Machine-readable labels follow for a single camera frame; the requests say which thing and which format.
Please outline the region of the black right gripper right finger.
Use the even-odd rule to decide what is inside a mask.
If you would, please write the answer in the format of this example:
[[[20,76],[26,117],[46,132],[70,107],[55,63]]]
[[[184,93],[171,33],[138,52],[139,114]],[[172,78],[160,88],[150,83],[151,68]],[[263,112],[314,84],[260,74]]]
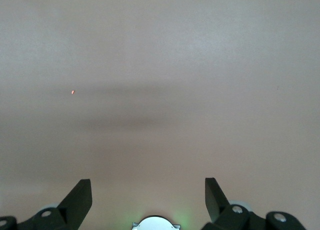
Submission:
[[[240,204],[230,204],[215,178],[205,179],[205,205],[211,221],[207,230],[305,230],[293,215],[271,211],[265,218]]]

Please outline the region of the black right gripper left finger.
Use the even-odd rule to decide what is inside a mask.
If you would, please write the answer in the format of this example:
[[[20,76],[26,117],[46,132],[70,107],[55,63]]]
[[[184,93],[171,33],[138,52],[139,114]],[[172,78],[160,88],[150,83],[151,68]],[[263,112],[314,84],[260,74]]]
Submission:
[[[7,230],[79,229],[92,202],[91,180],[81,179],[57,207],[44,208],[20,223],[14,216],[2,216],[0,228]]]

